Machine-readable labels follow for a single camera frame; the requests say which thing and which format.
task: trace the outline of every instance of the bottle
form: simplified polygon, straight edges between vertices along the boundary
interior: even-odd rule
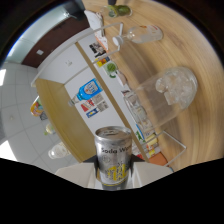
[[[96,54],[94,57],[99,57],[99,56],[102,56],[103,54],[106,54],[107,52],[104,50],[102,52],[99,52],[98,54]]]
[[[128,30],[126,35],[118,35],[113,37],[116,46],[124,44],[125,41],[132,41],[136,44],[161,40],[163,33],[161,29],[155,25],[135,26]]]
[[[39,96],[34,100],[32,106],[30,107],[30,112],[33,116],[38,117],[44,111],[43,106],[41,104]]]
[[[79,88],[79,92],[75,95],[75,97],[68,101],[68,105],[74,106],[76,103],[82,100],[89,100],[93,96],[100,93],[102,90],[103,89],[99,82],[96,78],[94,78]]]
[[[119,16],[131,16],[132,9],[127,5],[106,5],[101,7],[99,14],[108,20]]]
[[[51,159],[58,159],[63,158],[65,156],[70,155],[71,153],[66,149],[64,144],[60,142],[59,144],[55,145],[49,152],[48,155]]]
[[[52,126],[51,123],[48,123],[46,125],[46,131],[44,132],[44,135],[54,134],[54,133],[55,133],[54,127]]]

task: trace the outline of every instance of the drink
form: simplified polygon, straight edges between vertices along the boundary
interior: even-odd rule
[[[51,123],[47,124],[46,125],[46,131],[44,132],[45,135],[48,135],[48,134],[54,134],[55,133],[55,130],[54,130],[54,127],[52,126]]]
[[[69,106],[74,106],[76,103],[82,100],[89,100],[101,91],[103,91],[102,87],[100,86],[97,79],[94,78],[85,85],[81,86],[79,88],[79,92],[75,95],[75,97],[73,97],[73,99],[68,101],[68,104]]]
[[[43,106],[41,104],[39,96],[34,100],[32,106],[30,107],[30,112],[33,116],[38,117],[44,111]]]
[[[117,126],[98,129],[95,133],[95,145],[103,189],[125,189],[132,154],[130,129]]]
[[[100,13],[103,17],[109,19],[118,16],[130,16],[132,15],[132,10],[127,5],[107,5],[101,8]]]
[[[159,27],[155,25],[135,26],[128,30],[126,35],[113,37],[114,44],[119,46],[125,41],[132,41],[136,44],[161,40],[163,33]]]

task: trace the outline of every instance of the kitchen counter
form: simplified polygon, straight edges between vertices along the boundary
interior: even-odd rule
[[[86,10],[99,11],[104,0],[83,0]],[[123,33],[135,25],[154,24],[161,28],[161,41],[126,43],[120,52],[111,56],[125,74],[132,89],[156,73],[175,66],[188,67],[198,80],[198,91],[192,104],[177,118],[166,123],[165,129],[187,146],[186,152],[175,160],[174,171],[189,165],[222,158],[224,141],[224,86],[223,67],[213,47],[203,34],[186,18],[154,1],[133,0],[128,3],[131,17],[105,21],[105,25],[123,22]],[[105,30],[109,50],[117,28]],[[95,155],[94,137],[75,108],[68,107],[69,95],[63,84],[38,78],[38,94],[50,122],[72,155],[82,162]],[[163,154],[171,160],[179,153],[179,146],[161,135]]]

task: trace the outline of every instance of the plastic bottle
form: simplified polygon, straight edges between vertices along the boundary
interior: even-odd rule
[[[75,97],[68,101],[68,105],[74,106],[76,103],[82,100],[89,100],[93,96],[100,93],[102,90],[103,89],[99,82],[96,78],[94,78],[79,88],[79,92],[75,95]]]
[[[44,134],[48,135],[48,134],[54,134],[54,133],[55,133],[54,127],[52,126],[51,123],[48,123],[46,125],[46,131],[44,132]]]
[[[163,33],[161,29],[155,25],[135,26],[128,30],[126,35],[113,37],[114,44],[119,46],[125,41],[132,41],[136,44],[161,40]]]
[[[30,107],[30,112],[33,116],[38,117],[44,111],[43,106],[41,104],[39,96],[34,100],[32,106]]]
[[[51,159],[63,158],[70,155],[71,153],[66,149],[64,144],[61,142],[55,145],[49,152],[48,155]]]

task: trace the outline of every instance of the label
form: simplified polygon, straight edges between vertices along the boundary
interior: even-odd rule
[[[150,157],[154,156],[155,154],[156,154],[155,149],[151,149],[151,150],[149,151],[149,156],[150,156]]]
[[[100,68],[100,67],[102,67],[104,64],[106,64],[108,61],[110,61],[110,58],[109,58],[109,57],[103,58],[103,59],[101,59],[101,60],[99,60],[99,61],[97,62],[97,65],[98,65],[98,67]]]
[[[146,119],[142,122],[138,123],[139,130],[141,130],[144,135],[144,139],[147,139],[150,135],[152,135],[155,131],[153,130],[152,123],[149,119]]]
[[[102,184],[115,186],[126,180],[132,154],[132,140],[117,143],[97,143],[97,156]]]
[[[147,114],[145,112],[145,109],[142,106],[138,106],[134,108],[133,112],[136,116],[140,119],[140,121],[145,120],[147,118]]]
[[[90,112],[88,112],[88,113],[86,114],[86,116],[87,116],[88,118],[90,118],[90,117],[94,116],[95,114],[97,114],[98,112],[99,112],[99,111],[97,110],[97,108],[95,108],[95,109],[91,110]]]
[[[81,107],[83,109],[84,112],[88,111],[91,107],[94,107],[95,104],[93,103],[93,101],[87,100],[85,103],[81,104]]]
[[[41,106],[38,102],[35,102],[31,106],[30,110],[34,116],[40,116],[43,112],[43,106]]]
[[[84,87],[84,91],[86,94],[93,94],[98,90],[98,87],[96,85],[96,83],[94,81],[88,83],[85,87]]]
[[[97,108],[100,110],[100,112],[102,112],[108,108],[108,105],[106,101],[103,101],[102,103],[97,105]]]
[[[132,40],[135,43],[145,43],[148,41],[156,41],[161,40],[163,37],[162,31],[159,27],[155,25],[148,25],[148,26],[140,26],[144,29],[143,33],[140,36],[140,41]]]
[[[155,144],[150,144],[150,143],[147,143],[146,144],[146,148],[148,151],[150,151],[151,149],[154,149],[158,146],[158,143],[156,142]]]
[[[148,136],[145,141],[148,142],[148,145],[154,145],[158,142],[158,139],[157,138],[154,138],[156,137],[156,135],[153,133],[151,134],[150,136]]]
[[[138,131],[135,133],[136,137],[138,138],[139,141],[142,141],[142,142],[145,142],[144,140],[144,136],[143,134],[141,133],[138,125],[136,124],[137,128],[138,128]]]
[[[142,154],[138,154],[137,157],[140,158],[140,159],[142,159],[142,160],[145,160],[145,159],[143,158]]]
[[[98,104],[99,102],[101,102],[103,100],[103,96],[99,93],[96,96],[94,96],[92,98],[92,100],[95,104]]]

